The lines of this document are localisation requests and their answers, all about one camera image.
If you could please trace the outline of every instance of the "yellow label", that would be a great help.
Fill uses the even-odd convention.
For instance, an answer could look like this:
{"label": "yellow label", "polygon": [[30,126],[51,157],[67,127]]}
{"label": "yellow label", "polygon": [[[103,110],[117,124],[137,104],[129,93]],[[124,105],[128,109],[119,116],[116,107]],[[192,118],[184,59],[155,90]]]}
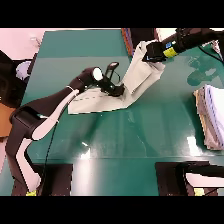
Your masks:
{"label": "yellow label", "polygon": [[163,54],[165,54],[166,57],[172,58],[177,55],[177,52],[173,49],[173,47],[163,51]]}
{"label": "yellow label", "polygon": [[194,188],[195,196],[203,196],[205,194],[204,188]]}
{"label": "yellow label", "polygon": [[37,191],[27,192],[26,196],[37,196]]}

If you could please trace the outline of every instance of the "brown box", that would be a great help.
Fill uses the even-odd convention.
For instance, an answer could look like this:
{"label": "brown box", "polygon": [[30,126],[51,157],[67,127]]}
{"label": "brown box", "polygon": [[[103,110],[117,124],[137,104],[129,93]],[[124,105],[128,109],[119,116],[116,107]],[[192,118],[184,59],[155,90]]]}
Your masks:
{"label": "brown box", "polygon": [[10,108],[0,103],[0,138],[9,136],[12,125],[9,117],[15,108]]}

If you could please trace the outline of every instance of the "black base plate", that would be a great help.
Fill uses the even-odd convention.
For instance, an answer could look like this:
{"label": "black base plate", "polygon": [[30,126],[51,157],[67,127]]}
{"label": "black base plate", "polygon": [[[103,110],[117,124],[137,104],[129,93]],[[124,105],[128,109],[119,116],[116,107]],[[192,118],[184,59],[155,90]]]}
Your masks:
{"label": "black base plate", "polygon": [[[34,166],[40,171],[41,176],[44,164]],[[48,164],[45,181],[38,189],[38,196],[70,196],[72,171],[73,164]],[[12,196],[25,196],[26,193],[26,189],[15,180]]]}
{"label": "black base plate", "polygon": [[[187,163],[193,163],[199,166],[209,165],[208,161],[190,161]],[[185,196],[181,193],[176,174],[175,167],[180,162],[157,162],[155,163],[156,176],[159,188],[160,196]],[[214,188],[204,188],[205,194],[212,191]],[[186,190],[188,196],[194,196],[194,188],[190,184],[186,184]],[[210,193],[208,196],[218,196],[217,190]]]}

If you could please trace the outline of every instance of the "white wall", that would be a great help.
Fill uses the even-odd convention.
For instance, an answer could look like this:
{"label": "white wall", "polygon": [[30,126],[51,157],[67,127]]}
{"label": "white wall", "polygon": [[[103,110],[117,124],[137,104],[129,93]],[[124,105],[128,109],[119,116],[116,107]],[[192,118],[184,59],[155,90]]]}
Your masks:
{"label": "white wall", "polygon": [[41,41],[45,31],[84,29],[88,28],[0,28],[0,50],[14,60],[29,59],[39,50],[35,41],[30,40],[31,36],[36,36]]}

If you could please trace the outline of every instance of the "green table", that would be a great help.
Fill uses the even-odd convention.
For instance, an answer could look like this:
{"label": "green table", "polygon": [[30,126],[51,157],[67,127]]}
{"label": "green table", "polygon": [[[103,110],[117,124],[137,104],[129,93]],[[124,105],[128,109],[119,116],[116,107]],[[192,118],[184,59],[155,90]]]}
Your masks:
{"label": "green table", "polygon": [[[105,71],[112,61],[120,63],[117,72],[123,76],[130,60],[120,30],[46,32],[23,104],[59,91],[86,67]],[[71,195],[158,195],[157,161],[224,166],[224,152],[203,144],[193,96],[205,83],[223,88],[223,65],[198,48],[165,64],[161,79],[125,110],[80,115],[65,110],[48,162],[74,164]],[[51,134],[28,149],[34,163],[44,162]],[[10,195],[7,163],[3,174],[0,195]]]}

